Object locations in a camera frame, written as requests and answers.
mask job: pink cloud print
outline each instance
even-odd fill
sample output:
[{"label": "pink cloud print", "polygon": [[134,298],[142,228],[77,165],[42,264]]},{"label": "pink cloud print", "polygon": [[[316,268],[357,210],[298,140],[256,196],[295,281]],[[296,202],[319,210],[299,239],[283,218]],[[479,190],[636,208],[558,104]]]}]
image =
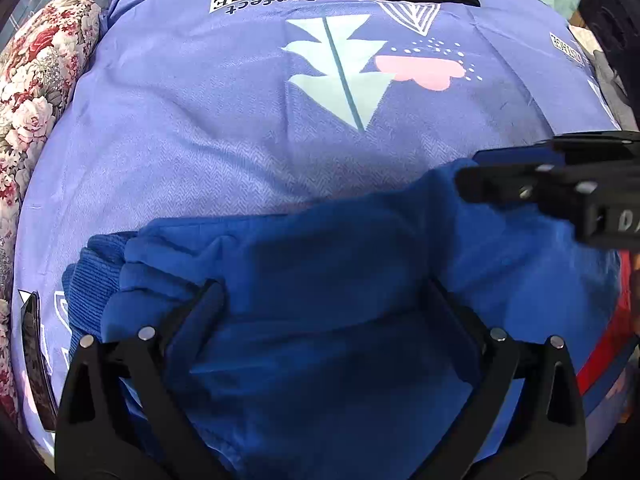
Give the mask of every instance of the pink cloud print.
[{"label": "pink cloud print", "polygon": [[464,77],[466,70],[450,59],[436,57],[376,56],[380,72],[394,74],[395,81],[413,79],[423,88],[442,91],[449,88],[452,77]]}]

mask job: mint green tree design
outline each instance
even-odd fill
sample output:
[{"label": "mint green tree design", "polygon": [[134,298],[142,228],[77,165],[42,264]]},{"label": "mint green tree design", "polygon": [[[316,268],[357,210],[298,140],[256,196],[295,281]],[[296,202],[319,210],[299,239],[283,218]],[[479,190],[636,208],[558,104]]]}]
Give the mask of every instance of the mint green tree design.
[{"label": "mint green tree design", "polygon": [[287,20],[315,41],[293,41],[283,47],[304,57],[326,75],[296,74],[289,81],[321,107],[364,132],[394,74],[361,72],[386,41],[350,40],[369,14],[330,16],[309,20]]}]

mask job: red stripe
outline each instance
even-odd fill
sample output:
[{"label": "red stripe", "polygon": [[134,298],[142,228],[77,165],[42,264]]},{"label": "red stripe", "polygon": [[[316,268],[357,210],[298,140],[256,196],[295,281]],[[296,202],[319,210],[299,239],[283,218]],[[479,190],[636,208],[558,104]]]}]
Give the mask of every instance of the red stripe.
[{"label": "red stripe", "polygon": [[578,387],[583,395],[624,348],[634,330],[631,320],[631,293],[629,278],[631,276],[631,260],[629,253],[621,252],[620,297],[616,309],[607,325],[605,333],[594,348],[582,369],[578,372]]}]

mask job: floral fabric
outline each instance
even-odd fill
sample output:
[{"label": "floral fabric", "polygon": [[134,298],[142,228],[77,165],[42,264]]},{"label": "floral fabric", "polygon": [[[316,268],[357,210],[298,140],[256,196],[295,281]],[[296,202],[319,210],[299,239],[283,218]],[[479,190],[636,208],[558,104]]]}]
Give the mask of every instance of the floral fabric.
[{"label": "floral fabric", "polygon": [[98,41],[93,0],[53,0],[0,54],[0,405],[17,422],[10,301],[20,205],[51,130]]}]

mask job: silver screw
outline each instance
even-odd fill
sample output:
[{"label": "silver screw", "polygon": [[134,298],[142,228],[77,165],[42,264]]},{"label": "silver screw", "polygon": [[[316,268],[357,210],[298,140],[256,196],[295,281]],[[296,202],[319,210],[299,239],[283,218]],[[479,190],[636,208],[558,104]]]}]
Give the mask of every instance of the silver screw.
[{"label": "silver screw", "polygon": [[82,348],[89,348],[92,344],[94,344],[94,336],[90,334],[82,336],[82,339],[80,340],[80,346]]},{"label": "silver screw", "polygon": [[562,339],[559,335],[553,335],[549,339],[551,346],[553,348],[557,348],[558,350],[564,348],[564,339]]},{"label": "silver screw", "polygon": [[598,187],[597,182],[592,182],[591,180],[587,180],[585,182],[579,182],[577,186],[575,186],[575,190],[578,193],[581,193],[583,195],[590,195],[591,193],[596,191],[597,187]]},{"label": "silver screw", "polygon": [[142,341],[149,341],[156,336],[156,329],[152,326],[143,326],[138,331],[138,338],[142,339]]},{"label": "silver screw", "polygon": [[533,193],[533,188],[531,186],[523,186],[520,188],[520,198],[522,200],[526,200],[527,198],[531,198],[531,194]]},{"label": "silver screw", "polygon": [[501,343],[505,339],[507,339],[507,333],[500,327],[492,328],[491,331],[489,332],[489,335],[491,336],[491,339],[493,339],[494,341],[497,341],[498,343]]}]

